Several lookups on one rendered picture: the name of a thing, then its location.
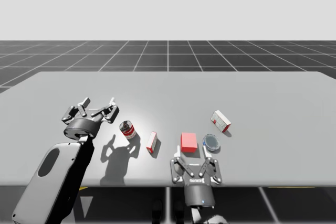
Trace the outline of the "blue flat can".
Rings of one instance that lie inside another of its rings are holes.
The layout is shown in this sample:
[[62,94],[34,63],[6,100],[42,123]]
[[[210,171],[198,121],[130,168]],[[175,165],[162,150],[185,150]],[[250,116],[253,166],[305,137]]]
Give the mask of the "blue flat can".
[[220,149],[220,143],[218,138],[213,134],[207,134],[203,138],[203,145],[210,152],[215,152]]

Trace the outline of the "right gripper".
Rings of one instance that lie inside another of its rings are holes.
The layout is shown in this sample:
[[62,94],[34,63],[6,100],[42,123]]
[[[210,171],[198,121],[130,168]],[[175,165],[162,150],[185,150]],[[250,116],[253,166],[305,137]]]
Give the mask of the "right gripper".
[[176,184],[184,181],[185,203],[189,207],[214,207],[215,198],[211,181],[218,185],[223,182],[218,160],[212,157],[206,146],[203,146],[203,152],[205,161],[196,177],[181,157],[181,147],[179,145],[174,157],[170,160],[172,182]]

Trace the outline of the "red and white carton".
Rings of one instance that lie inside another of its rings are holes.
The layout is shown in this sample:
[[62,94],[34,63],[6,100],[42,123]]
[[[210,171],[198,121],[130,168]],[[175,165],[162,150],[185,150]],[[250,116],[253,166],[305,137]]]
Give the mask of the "red and white carton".
[[157,139],[158,139],[157,132],[151,132],[149,140],[146,145],[146,149],[148,150],[149,153],[154,152]]
[[221,132],[225,132],[231,125],[230,120],[220,110],[213,112],[211,121]]

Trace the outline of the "pink cube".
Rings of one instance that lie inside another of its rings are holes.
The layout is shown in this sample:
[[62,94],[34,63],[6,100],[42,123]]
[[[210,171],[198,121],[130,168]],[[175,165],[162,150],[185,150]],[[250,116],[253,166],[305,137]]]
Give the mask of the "pink cube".
[[197,150],[197,138],[195,133],[181,133],[181,151],[194,153]]

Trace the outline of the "red and white can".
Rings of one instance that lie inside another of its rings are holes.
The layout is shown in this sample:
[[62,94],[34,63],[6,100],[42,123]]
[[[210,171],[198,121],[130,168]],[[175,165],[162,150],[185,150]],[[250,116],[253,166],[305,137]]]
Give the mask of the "red and white can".
[[133,124],[130,121],[123,121],[119,126],[120,131],[126,137],[126,139],[130,140],[135,137],[136,131],[134,129]]

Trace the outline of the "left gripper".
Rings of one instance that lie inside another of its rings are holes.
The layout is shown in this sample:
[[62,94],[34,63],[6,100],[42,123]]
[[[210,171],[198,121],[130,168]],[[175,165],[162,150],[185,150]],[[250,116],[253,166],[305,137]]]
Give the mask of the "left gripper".
[[77,105],[70,106],[62,116],[61,121],[67,125],[64,129],[64,135],[69,139],[78,141],[84,136],[96,138],[102,122],[112,124],[119,113],[115,97],[112,97],[107,106],[92,110],[91,120],[89,120],[86,113],[89,104],[90,99],[85,98]]

